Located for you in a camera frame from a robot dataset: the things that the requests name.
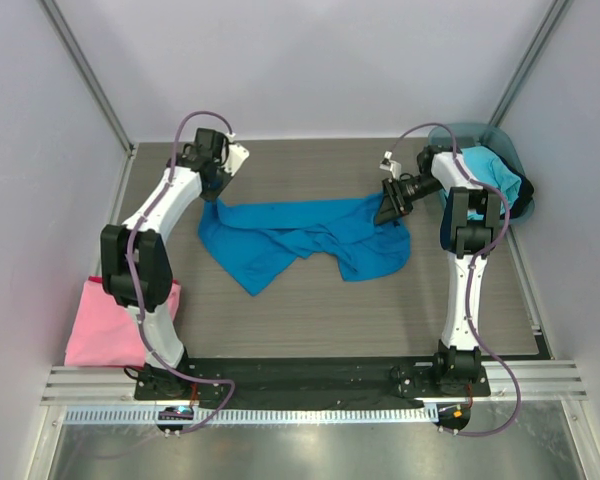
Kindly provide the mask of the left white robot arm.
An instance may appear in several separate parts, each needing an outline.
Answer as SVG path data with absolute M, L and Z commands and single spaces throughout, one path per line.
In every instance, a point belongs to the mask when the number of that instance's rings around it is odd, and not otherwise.
M 166 243 L 185 210 L 196 200 L 216 201 L 248 157 L 233 134 L 198 129 L 193 142 L 174 146 L 141 207 L 100 234 L 103 290 L 135 323 L 144 348 L 143 366 L 130 371 L 138 399 L 178 400 L 191 390 L 187 351 L 168 306 L 173 271 Z

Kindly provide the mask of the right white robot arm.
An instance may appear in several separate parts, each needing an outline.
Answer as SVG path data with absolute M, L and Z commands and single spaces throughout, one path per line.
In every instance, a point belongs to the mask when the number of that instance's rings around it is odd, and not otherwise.
M 390 173 L 382 181 L 383 197 L 374 223 L 384 225 L 411 213 L 413 203 L 439 191 L 447 193 L 440 226 L 440 245 L 450 272 L 445 326 L 429 366 L 400 369 L 401 394 L 464 396 L 488 393 L 478 339 L 481 282 L 494 242 L 508 226 L 501 216 L 508 203 L 502 193 L 470 172 L 454 148 L 427 146 L 417 156 L 419 174 L 407 175 L 388 150 L 380 168 Z

